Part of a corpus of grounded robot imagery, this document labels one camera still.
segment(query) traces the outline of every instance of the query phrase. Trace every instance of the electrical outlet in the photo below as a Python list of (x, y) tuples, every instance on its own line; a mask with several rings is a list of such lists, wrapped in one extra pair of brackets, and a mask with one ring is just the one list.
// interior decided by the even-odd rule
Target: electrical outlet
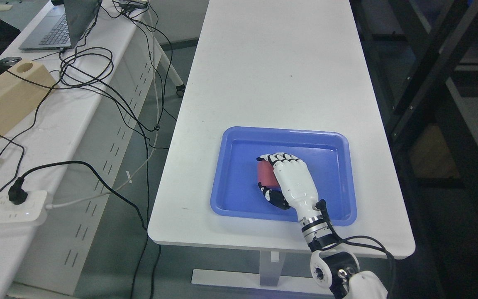
[(7, 193), (0, 193), (0, 228), (35, 226), (47, 218), (45, 205), (52, 198), (47, 191), (28, 191), (24, 203), (15, 205), (8, 200)]

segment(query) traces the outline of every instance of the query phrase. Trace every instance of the caster wheel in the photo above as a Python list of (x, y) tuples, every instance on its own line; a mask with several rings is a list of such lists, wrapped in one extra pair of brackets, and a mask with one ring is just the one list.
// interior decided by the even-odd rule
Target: caster wheel
[(185, 84), (176, 87), (176, 95), (183, 97), (185, 92)]

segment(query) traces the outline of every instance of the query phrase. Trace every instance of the red object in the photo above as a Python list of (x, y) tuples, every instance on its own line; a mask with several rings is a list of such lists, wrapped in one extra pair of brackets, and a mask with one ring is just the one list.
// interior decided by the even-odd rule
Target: red object
[(274, 168), (268, 161), (258, 162), (258, 182), (271, 189), (279, 188), (278, 180), (274, 175)]

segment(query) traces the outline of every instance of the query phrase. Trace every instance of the table leg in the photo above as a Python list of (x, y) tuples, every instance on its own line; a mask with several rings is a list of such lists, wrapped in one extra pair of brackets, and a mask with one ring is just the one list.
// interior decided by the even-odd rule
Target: table leg
[(312, 278), (280, 276), (284, 261), (285, 253), (261, 251), (259, 253), (259, 274), (193, 269), (191, 283), (206, 286), (331, 295), (328, 289), (319, 287)]
[(182, 81), (178, 73), (176, 72), (174, 66), (171, 64), (171, 66), (169, 67), (169, 63), (171, 63), (171, 61), (169, 60), (169, 57), (165, 55), (165, 52), (163, 51), (163, 49), (161, 47), (158, 47), (158, 48), (161, 51), (161, 58), (160, 58), (160, 62), (158, 66), (161, 67), (165, 72), (167, 72), (167, 68), (169, 68), (168, 77), (171, 79), (174, 86), (176, 87), (176, 94), (178, 96), (184, 96), (184, 91), (185, 91), (184, 82)]
[(281, 269), (285, 262), (285, 252), (259, 252), (259, 284), (261, 286), (277, 286)]

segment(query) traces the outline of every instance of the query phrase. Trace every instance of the blue tray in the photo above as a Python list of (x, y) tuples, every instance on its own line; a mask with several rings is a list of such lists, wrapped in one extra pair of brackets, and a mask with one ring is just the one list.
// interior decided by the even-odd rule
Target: blue tray
[(347, 226), (357, 217), (348, 140), (334, 132), (230, 127), (222, 135), (211, 208), (217, 214), (297, 222), (293, 208), (271, 205), (259, 191), (256, 158), (286, 152), (307, 163), (333, 225)]

